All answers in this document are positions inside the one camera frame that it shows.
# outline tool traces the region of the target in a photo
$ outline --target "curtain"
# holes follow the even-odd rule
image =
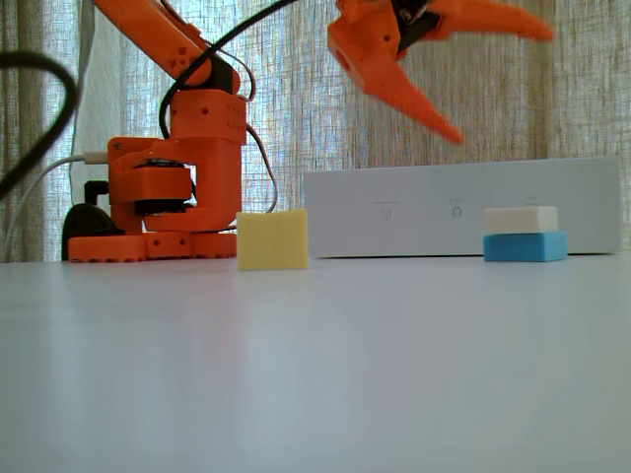
[[[27,49],[41,51],[44,48],[44,17],[41,2],[2,1],[0,47],[3,51]],[[29,70],[0,71],[0,173],[7,172],[17,158],[27,152],[37,136],[44,131],[44,117],[49,109],[44,107],[44,78]],[[0,230],[3,235],[9,227],[20,195],[27,184],[22,182],[0,204]],[[44,192],[34,192],[29,213],[16,230],[14,255],[23,260],[35,260],[42,253],[40,234],[44,226]]]
[[[3,15],[6,17],[11,5],[16,10],[18,3],[36,2],[3,0]],[[54,10],[46,3],[54,3]],[[171,3],[212,41],[271,1]],[[630,248],[628,2],[508,3],[550,23],[555,40],[535,43],[512,36],[461,34],[448,41],[416,44],[402,61],[410,79],[438,111],[462,129],[466,142],[461,147],[363,96],[346,80],[325,47],[326,25],[338,15],[334,0],[297,2],[231,42],[226,50],[245,61],[256,76],[257,97],[248,106],[248,121],[263,139],[278,177],[279,208],[303,204],[305,170],[616,157],[622,169],[624,247]],[[81,18],[81,2],[43,4],[43,13],[31,14],[31,18],[41,18],[44,50],[77,71],[80,31],[87,28]],[[245,71],[228,60],[242,73],[244,91],[248,90]],[[4,99],[12,90],[7,83],[12,76],[2,77]],[[67,156],[73,150],[104,150],[114,135],[160,136],[158,106],[170,83],[169,76],[97,12],[76,126],[48,159]],[[42,97],[35,100],[44,104],[39,113],[42,122],[54,114],[50,111],[60,101],[60,91],[55,95],[53,90],[46,84]],[[21,96],[11,97],[15,98],[2,102],[3,126],[6,129],[7,120],[14,120],[14,130],[27,131],[22,132],[22,139],[14,133],[7,135],[13,141],[3,140],[4,166],[17,156],[15,152],[7,155],[8,144],[24,146],[25,136],[33,134],[23,122],[15,121],[18,115],[13,110]],[[61,225],[71,197],[74,202],[82,201],[83,183],[105,178],[106,169],[74,165],[70,176],[72,186],[67,169],[61,169],[44,183],[40,196],[34,196],[15,240],[14,259],[58,259]],[[243,180],[245,209],[263,211],[271,200],[272,186],[251,140],[244,149]],[[12,212],[11,202],[0,210],[3,227]]]

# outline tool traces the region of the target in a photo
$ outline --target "white cable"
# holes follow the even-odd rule
[[[259,138],[256,131],[248,124],[246,126],[247,132],[254,139],[256,144],[258,145],[258,149],[260,150],[260,154],[263,157],[263,162],[265,163],[265,167],[267,168],[267,173],[269,174],[269,178],[272,180],[272,185],[274,186],[274,200],[272,201],[267,213],[272,213],[276,208],[276,204],[278,203],[278,182],[276,182],[276,176],[274,175],[274,171],[272,171],[272,166],[269,163],[269,159],[267,157],[267,152],[265,151],[265,147],[263,146],[263,141]]]
[[[24,209],[27,200],[33,193],[33,191],[37,188],[37,185],[41,182],[41,180],[53,169],[58,168],[63,165],[67,165],[68,163],[77,163],[77,162],[85,162],[87,165],[101,165],[107,163],[107,154],[106,153],[86,153],[83,156],[71,156],[70,158],[64,158],[59,161],[55,161],[45,169],[43,169],[37,178],[31,183],[27,191],[25,192],[20,204],[18,204],[18,210],[16,211],[13,219],[11,221],[11,225],[9,226],[9,230],[5,234],[4,243],[2,245],[2,261],[5,263],[9,262],[9,258],[11,256],[11,241],[13,240],[13,233],[15,232],[16,226],[18,225],[18,220],[20,220],[20,214],[22,214],[22,210]]]

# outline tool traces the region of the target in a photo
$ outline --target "blue block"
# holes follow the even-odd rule
[[[558,261],[568,256],[565,232],[484,237],[485,261]]]

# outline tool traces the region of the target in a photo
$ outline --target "black cable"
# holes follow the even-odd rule
[[[162,131],[163,137],[165,139],[170,137],[169,128],[167,127],[167,110],[171,105],[171,101],[173,100],[175,93],[186,84],[186,81],[190,79],[190,77],[204,64],[204,62],[206,62],[206,60],[212,57],[218,50],[228,44],[239,34],[243,33],[249,27],[257,24],[271,14],[297,1],[298,0],[279,0],[277,2],[274,2],[269,7],[264,8],[256,15],[248,18],[247,20],[224,34],[218,41],[216,41],[212,46],[206,49],[197,59],[190,63],[186,70],[184,70],[184,72],[182,72],[175,80],[174,84],[167,91],[165,97],[162,100],[162,103],[160,104],[160,130]]]
[[[35,143],[33,148],[20,159],[18,164],[0,180],[0,200],[2,200],[24,177],[41,161],[44,155],[63,133],[79,100],[79,91],[74,79],[59,63],[35,52],[0,53],[0,69],[27,68],[50,72],[63,84],[66,95],[64,104],[50,129]]]

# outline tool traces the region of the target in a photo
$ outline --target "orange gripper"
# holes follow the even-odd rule
[[[337,0],[341,16],[328,27],[328,47],[362,92],[377,97],[445,139],[462,143],[461,132],[434,109],[398,64],[407,51],[399,48],[401,20],[394,11],[394,3],[392,0]],[[431,15],[437,19],[418,40],[442,40],[455,32],[515,34],[538,40],[554,37],[552,29],[542,20],[510,5],[488,0],[406,3],[424,5],[419,18]]]

